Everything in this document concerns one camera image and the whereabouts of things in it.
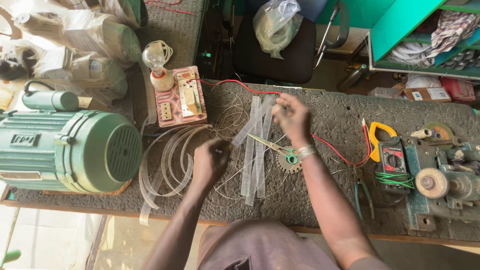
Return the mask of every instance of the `pliers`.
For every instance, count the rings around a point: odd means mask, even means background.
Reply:
[[[362,186],[363,191],[365,192],[365,196],[367,197],[368,204],[370,206],[370,215],[372,219],[375,219],[375,213],[373,212],[373,203],[372,197],[370,196],[370,192],[368,191],[367,184],[363,181],[363,173],[360,168],[357,166],[353,167],[353,174],[355,175],[355,205],[357,206],[357,213],[359,214],[360,220],[363,220],[363,216],[360,210],[360,201],[359,201],[359,185]]]

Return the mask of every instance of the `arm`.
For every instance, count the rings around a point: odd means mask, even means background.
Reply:
[[[288,94],[281,94],[276,101],[272,114],[275,122],[287,133],[292,146],[300,149],[312,144],[308,108]],[[313,154],[306,157],[302,170],[313,211],[339,267],[348,269],[358,259],[376,258],[356,212],[337,187],[320,156]]]
[[[142,269],[185,268],[202,204],[214,183],[225,172],[230,148],[229,142],[217,139],[207,141],[195,149],[192,183]]]

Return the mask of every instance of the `person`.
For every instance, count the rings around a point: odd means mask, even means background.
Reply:
[[[312,240],[269,220],[238,220],[206,228],[199,246],[198,270],[387,270],[351,204],[316,152],[310,135],[311,114],[296,97],[281,94],[272,109],[274,122],[298,150],[315,216],[336,264]],[[202,204],[224,174],[230,143],[210,140],[194,154],[187,194],[146,259],[144,270],[182,270],[187,262]]]

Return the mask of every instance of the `office chair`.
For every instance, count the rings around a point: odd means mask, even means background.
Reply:
[[[235,0],[227,0],[222,12],[223,27],[228,30],[230,45],[234,43],[233,67],[242,74],[271,79],[279,82],[304,84],[310,81],[313,69],[318,66],[328,48],[341,47],[348,37],[350,17],[345,3],[337,1],[330,18],[322,44],[315,52],[316,28],[320,13],[327,0],[297,0],[304,18],[298,33],[290,44],[280,52],[284,59],[270,57],[263,52],[253,29],[253,17],[268,0],[245,0],[245,14],[235,40],[233,40],[233,12]],[[330,25],[340,11],[340,29],[335,42],[325,40]]]

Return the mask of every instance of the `scissors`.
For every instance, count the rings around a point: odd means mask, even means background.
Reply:
[[[363,216],[360,211],[360,200],[359,200],[359,185],[363,188],[363,191],[365,192],[365,196],[367,197],[368,200],[368,205],[370,207],[370,215],[372,219],[375,219],[375,212],[373,211],[373,203],[372,203],[372,197],[370,196],[370,192],[368,191],[367,184],[365,184],[365,181],[363,180],[363,173],[360,168],[357,166],[353,166],[353,174],[355,175],[355,205],[357,206],[357,213],[359,214],[360,220],[363,220]]]
[[[297,151],[292,148],[292,149],[287,149],[285,147],[281,147],[280,145],[277,145],[277,144],[274,144],[272,142],[269,142],[267,140],[264,140],[260,137],[257,137],[255,135],[252,135],[252,134],[248,134],[248,136],[254,138],[255,140],[263,143],[264,145],[270,147],[271,149],[277,151],[278,153],[284,155],[286,158],[287,158],[287,161],[290,163],[290,164],[297,164],[298,160],[297,160],[297,157],[298,157],[298,154],[297,154]]]

